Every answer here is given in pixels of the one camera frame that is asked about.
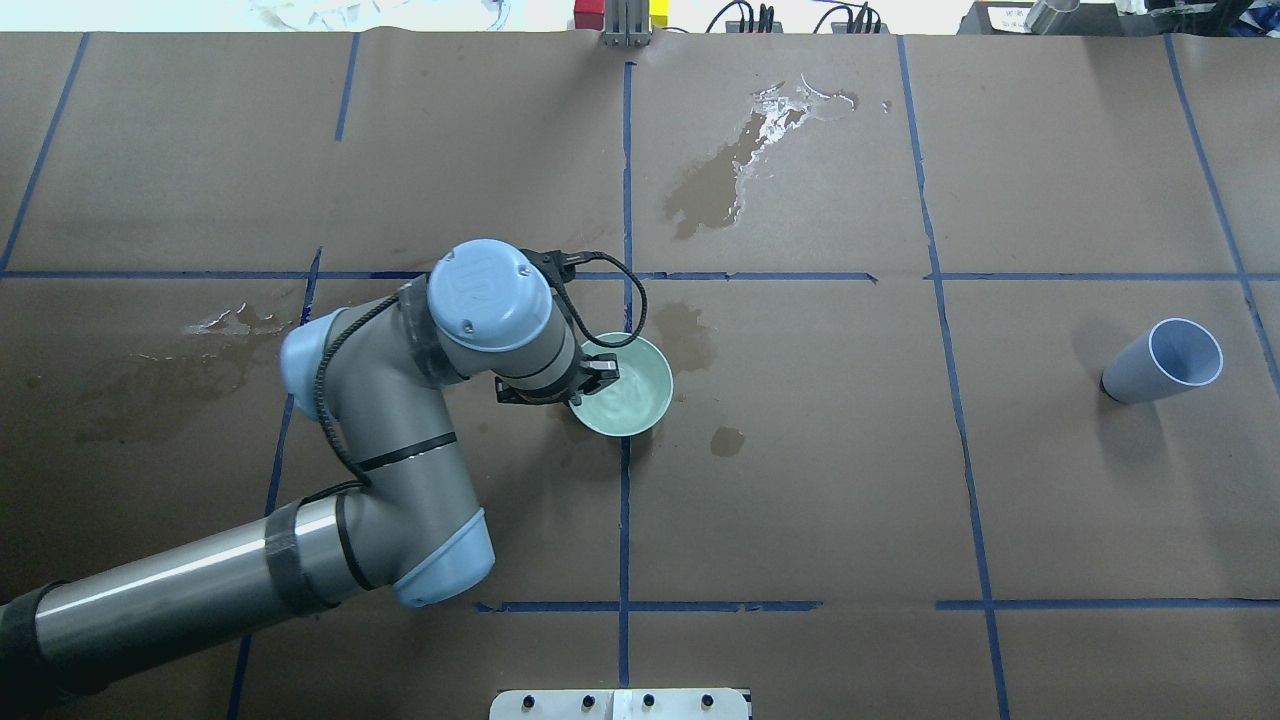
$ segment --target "water spill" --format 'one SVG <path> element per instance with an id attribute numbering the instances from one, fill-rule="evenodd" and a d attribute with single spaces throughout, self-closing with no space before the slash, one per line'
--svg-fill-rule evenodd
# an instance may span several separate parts
<path id="1" fill-rule="evenodd" d="M 786 82 L 751 94 L 751 111 L 737 138 L 685 170 L 664 205 L 667 218 L 676 220 L 677 240 L 689 240 L 700 228 L 732 227 L 742 210 L 742 183 L 755 177 L 765 149 L 791 129 L 812 117 L 829 120 L 858 109 L 852 92 L 823 92 L 804 76 L 800 82 L 794 95 L 783 91 Z M 845 104 L 849 109 L 841 110 Z"/>
<path id="2" fill-rule="evenodd" d="M 668 302 L 653 314 L 653 324 L 662 336 L 658 345 L 676 374 L 705 370 L 716 359 L 712 328 L 698 322 L 701 314 L 685 302 Z"/>
<path id="3" fill-rule="evenodd" d="M 737 428 L 721 427 L 712 436 L 712 455 L 716 457 L 732 457 L 742 450 L 742 445 L 746 442 L 746 436 L 742 430 Z"/>
<path id="4" fill-rule="evenodd" d="M 159 443 L 173 437 L 202 406 L 239 389 L 251 368 L 274 364 L 288 325 L 241 304 L 188 325 L 166 352 L 95 365 L 78 398 L 86 420 L 76 441 Z"/>

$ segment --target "metal bracket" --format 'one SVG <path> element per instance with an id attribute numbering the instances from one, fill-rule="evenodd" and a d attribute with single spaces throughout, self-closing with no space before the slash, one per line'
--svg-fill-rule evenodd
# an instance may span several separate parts
<path id="1" fill-rule="evenodd" d="M 750 720 L 750 698 L 731 688 L 507 691 L 489 720 Z"/>
<path id="2" fill-rule="evenodd" d="M 604 0 L 604 32 L 600 44 L 609 47 L 649 45 L 649 0 Z"/>

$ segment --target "plastic cup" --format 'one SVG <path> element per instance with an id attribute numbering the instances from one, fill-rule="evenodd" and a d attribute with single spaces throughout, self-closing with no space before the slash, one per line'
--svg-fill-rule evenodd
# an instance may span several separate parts
<path id="1" fill-rule="evenodd" d="M 1222 374 L 1222 347 L 1198 323 L 1169 318 L 1116 355 L 1102 391 L 1126 405 L 1204 387 Z"/>
<path id="2" fill-rule="evenodd" d="M 617 342 L 628 333 L 605 333 L 600 340 Z M 626 347 L 600 347 L 584 342 L 590 355 L 614 352 L 618 356 L 618 379 L 595 395 L 584 395 L 581 405 L 570 405 L 584 425 L 609 437 L 640 434 L 658 424 L 671 406 L 676 380 L 671 365 L 655 345 L 643 337 Z"/>

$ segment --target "black cable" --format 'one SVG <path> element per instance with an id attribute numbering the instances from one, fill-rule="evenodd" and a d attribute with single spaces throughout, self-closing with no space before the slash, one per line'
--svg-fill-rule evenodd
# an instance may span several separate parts
<path id="1" fill-rule="evenodd" d="M 813 26 L 813 33 L 818 35 L 818 31 L 822 29 L 822 23 L 827 22 L 827 18 L 829 18 L 833 13 L 838 13 L 840 10 L 849 13 L 849 22 L 845 23 L 845 28 L 847 32 L 847 28 L 852 27 L 854 24 L 854 9 L 850 5 L 836 5 L 832 9 L 827 10 L 822 15 L 822 18 L 818 19 L 818 24 Z"/>
<path id="2" fill-rule="evenodd" d="M 733 0 L 732 3 L 730 3 L 730 4 L 724 5 L 723 8 L 721 8 L 721 12 L 716 13 L 716 17 L 712 18 L 712 22 L 707 24 L 707 32 L 710 32 L 712 29 L 714 29 L 716 28 L 716 20 L 721 19 L 721 15 L 723 15 L 724 13 L 727 13 L 728 9 L 732 8 L 733 5 L 739 6 L 739 13 L 742 12 L 742 8 L 746 8 L 746 17 L 749 19 L 741 20 L 742 24 L 740 27 L 742 28 L 744 32 L 750 32 L 746 28 L 755 24 L 755 8 L 753 8 L 751 4 L 748 3 L 746 0 Z"/>
<path id="3" fill-rule="evenodd" d="M 338 439 L 338 430 L 333 425 L 333 414 L 329 411 L 329 404 L 325 400 L 325 377 L 329 373 L 329 363 L 333 361 L 333 356 L 338 352 L 342 345 L 347 342 L 347 338 L 355 334 L 360 328 L 365 327 L 365 324 L 378 316 L 379 313 L 387 310 L 392 305 L 396 305 L 398 301 L 398 295 L 392 295 L 384 299 L 371 310 L 361 315 L 355 323 L 347 325 L 340 333 L 338 333 L 338 337 L 333 338 L 333 342 L 330 342 L 329 346 L 325 347 L 324 354 L 320 355 L 320 364 L 316 366 L 316 382 L 314 386 L 316 398 L 316 419 L 320 421 L 320 429 L 324 432 L 325 439 L 329 441 L 329 447 L 333 450 L 333 454 L 338 456 L 342 465 L 347 468 L 347 471 L 349 471 L 356 479 L 342 482 L 315 495 L 310 495 L 302 498 L 302 505 L 329 497 L 330 495 L 335 495 L 346 489 L 367 488 L 374 484 L 374 482 L 369 479 L 369 475 L 366 475 L 365 471 L 360 469 L 360 465 L 356 464 L 355 457 L 352 457 L 351 454 L 347 452 L 347 448 L 343 447 L 342 441 Z"/>
<path id="4" fill-rule="evenodd" d="M 618 347 L 626 347 L 631 345 L 635 341 L 635 338 L 640 337 L 640 331 L 644 329 L 645 318 L 649 316 L 649 295 L 645 293 L 644 284 L 641 284 L 640 278 L 637 278 L 636 274 L 631 272 L 631 268 L 627 268 L 625 264 L 622 264 L 621 260 L 618 260 L 613 255 L 609 255 L 608 252 L 594 252 L 594 251 L 585 252 L 585 255 L 590 255 L 590 260 L 586 260 L 586 263 L 590 263 L 593 260 L 604 260 L 605 263 L 609 263 L 614 268 L 622 270 L 622 274 L 625 274 L 627 279 L 636 286 L 636 290 L 640 291 L 640 319 L 636 322 L 635 328 L 631 331 L 631 334 L 626 337 L 626 340 L 620 340 L 618 342 L 609 342 L 591 334 L 591 331 L 586 329 L 586 323 L 582 322 L 582 315 L 579 315 L 577 307 L 575 307 L 573 301 L 570 300 L 568 291 L 564 290 L 564 283 L 561 282 L 559 279 L 552 278 L 552 284 L 556 287 L 556 292 L 559 293 L 561 299 L 564 301 L 564 309 L 568 310 L 570 316 L 573 318 L 573 323 L 576 323 L 579 329 L 582 331 L 582 336 L 585 336 L 586 340 L 594 342 L 595 345 L 599 345 L 600 347 L 608 347 L 612 350 L 617 350 Z"/>

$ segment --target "bowl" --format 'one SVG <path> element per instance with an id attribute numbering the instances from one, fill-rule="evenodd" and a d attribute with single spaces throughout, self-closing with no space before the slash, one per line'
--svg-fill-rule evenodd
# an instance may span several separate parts
<path id="1" fill-rule="evenodd" d="M 604 333 L 600 340 L 618 342 L 628 333 Z M 676 380 L 671 365 L 658 347 L 637 337 L 626 347 L 600 347 L 582 343 L 589 355 L 613 352 L 618 356 L 618 379 L 595 395 L 584 395 L 581 405 L 570 405 L 588 428 L 609 437 L 640 434 L 658 424 L 671 406 Z"/>

